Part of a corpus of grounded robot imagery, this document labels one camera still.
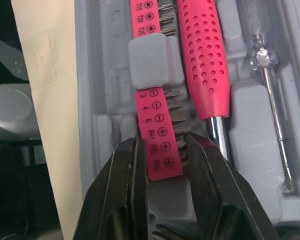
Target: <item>screwdriver bit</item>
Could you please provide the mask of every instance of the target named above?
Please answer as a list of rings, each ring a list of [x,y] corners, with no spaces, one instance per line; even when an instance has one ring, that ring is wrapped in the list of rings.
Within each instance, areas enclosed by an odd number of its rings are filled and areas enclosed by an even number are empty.
[[[169,111],[181,109],[184,106],[185,106],[185,104],[182,101],[176,101],[176,102],[168,103]]]
[[[177,96],[180,96],[180,95],[181,95],[180,90],[166,91],[164,93],[164,96],[165,96],[166,99],[174,98],[174,97],[177,97]]]
[[[160,17],[160,23],[166,24],[169,22],[173,22],[174,19],[175,19],[175,17],[173,15],[162,16],[162,17]]]
[[[167,10],[172,9],[173,7],[174,6],[171,3],[169,3],[169,4],[163,4],[163,5],[161,5],[161,6],[158,7],[158,10],[159,10],[159,12],[163,12],[163,11],[167,11]]]
[[[169,35],[175,34],[176,30],[177,29],[175,26],[167,26],[167,27],[161,29],[161,33],[166,36],[169,36]]]
[[[180,124],[187,121],[187,115],[183,112],[177,114],[171,114],[172,125]]]
[[[176,137],[185,135],[186,133],[190,132],[191,128],[188,126],[179,126],[177,128],[174,129],[174,134]]]

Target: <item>screwdriver shaft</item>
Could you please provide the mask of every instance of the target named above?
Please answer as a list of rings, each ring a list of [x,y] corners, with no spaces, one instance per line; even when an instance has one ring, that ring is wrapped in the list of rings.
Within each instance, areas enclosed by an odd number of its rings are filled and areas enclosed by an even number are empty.
[[[265,83],[269,95],[271,111],[273,115],[273,122],[274,122],[275,132],[278,140],[280,156],[281,156],[281,161],[283,166],[285,187],[287,188],[287,190],[293,193],[295,191],[295,187],[294,187],[291,170],[288,163],[287,153],[285,150],[284,130],[282,125],[282,120],[280,117],[279,104],[277,102],[277,98],[274,90],[274,82],[276,81],[275,71],[273,67],[263,67],[259,70],[259,72],[261,74],[262,80]]]

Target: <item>gray plastic tool case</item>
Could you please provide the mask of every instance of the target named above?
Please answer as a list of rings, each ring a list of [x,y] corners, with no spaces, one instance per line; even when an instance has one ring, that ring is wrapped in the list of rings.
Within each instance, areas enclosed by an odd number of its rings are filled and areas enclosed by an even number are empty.
[[[159,0],[159,5],[169,0]],[[231,77],[229,140],[235,167],[248,180],[273,224],[300,225],[300,0],[268,0],[287,152],[299,189],[284,196],[284,173],[267,89],[247,57],[236,0],[217,0]],[[176,4],[170,13],[177,15]],[[128,44],[133,39],[129,0],[75,1],[82,195],[113,149],[137,133]],[[180,99],[187,98],[185,86]],[[205,134],[191,101],[185,125]],[[189,182],[151,182],[148,209],[164,221],[196,221]]]

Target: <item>silver object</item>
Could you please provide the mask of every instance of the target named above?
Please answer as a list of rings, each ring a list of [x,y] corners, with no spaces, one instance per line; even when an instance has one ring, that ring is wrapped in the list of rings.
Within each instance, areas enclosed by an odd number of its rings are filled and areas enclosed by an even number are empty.
[[[169,111],[181,109],[184,106],[185,106],[185,104],[182,101],[176,101],[176,102],[168,103]]]
[[[163,12],[163,11],[168,11],[170,9],[172,9],[174,6],[169,3],[169,4],[163,4],[161,6],[158,7],[159,12]]]
[[[176,27],[175,26],[167,26],[165,28],[161,29],[161,33],[166,35],[166,36],[170,36],[176,33]]]
[[[263,84],[267,88],[275,132],[278,140],[280,156],[284,172],[284,184],[290,194],[296,191],[294,179],[288,164],[285,149],[285,134],[281,120],[281,106],[276,96],[276,75],[274,66],[278,63],[274,51],[266,48],[266,33],[271,33],[269,12],[265,7],[265,0],[239,0],[239,9],[245,17],[243,27],[249,36],[248,46],[252,50],[251,65],[258,70]]]
[[[287,153],[285,149],[285,133],[281,119],[281,108],[276,98],[276,75],[274,65],[277,64],[277,56],[273,51],[267,50],[264,44],[264,36],[261,34],[255,34],[255,42],[258,46],[258,51],[252,56],[251,64],[258,69],[263,83],[268,91],[271,111],[273,115],[273,122],[275,132],[278,140],[280,156],[284,172],[284,184],[287,190],[293,193],[296,189],[294,186],[294,180],[291,175],[291,170],[288,163]]]
[[[183,112],[171,114],[171,121],[173,125],[183,123],[187,121],[187,115]]]
[[[183,149],[187,146],[187,143],[185,140],[177,141],[176,144],[178,145],[178,149]]]
[[[229,161],[229,143],[223,118],[221,116],[211,117],[207,119],[206,123],[209,139],[218,145],[223,157]]]
[[[175,17],[173,15],[167,15],[160,17],[160,23],[161,24],[167,24],[169,22],[173,22]]]
[[[166,99],[174,98],[174,97],[177,97],[177,96],[180,96],[180,95],[181,95],[180,90],[173,90],[173,91],[164,92],[164,96],[165,96]]]
[[[174,129],[174,134],[175,134],[176,137],[179,137],[179,136],[187,134],[190,131],[191,131],[190,127],[179,126],[179,127],[177,127],[177,128]]]

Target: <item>metal shaft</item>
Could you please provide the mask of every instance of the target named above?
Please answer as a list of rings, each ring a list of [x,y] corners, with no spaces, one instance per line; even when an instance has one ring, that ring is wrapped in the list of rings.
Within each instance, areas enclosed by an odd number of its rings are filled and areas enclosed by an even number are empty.
[[[227,132],[222,117],[211,117],[206,120],[209,139],[218,145],[223,157],[230,160]]]
[[[295,186],[291,175],[291,170],[288,164],[287,153],[285,150],[285,143],[284,143],[285,140],[284,129],[280,117],[280,108],[277,102],[275,89],[274,89],[274,82],[276,81],[275,71],[273,67],[262,67],[260,68],[259,72],[261,74],[263,82],[265,83],[265,86],[268,91],[269,99],[270,99],[274,127],[275,127],[275,132],[278,140],[281,161],[283,165],[285,187],[287,188],[287,190],[293,193],[295,191]]]

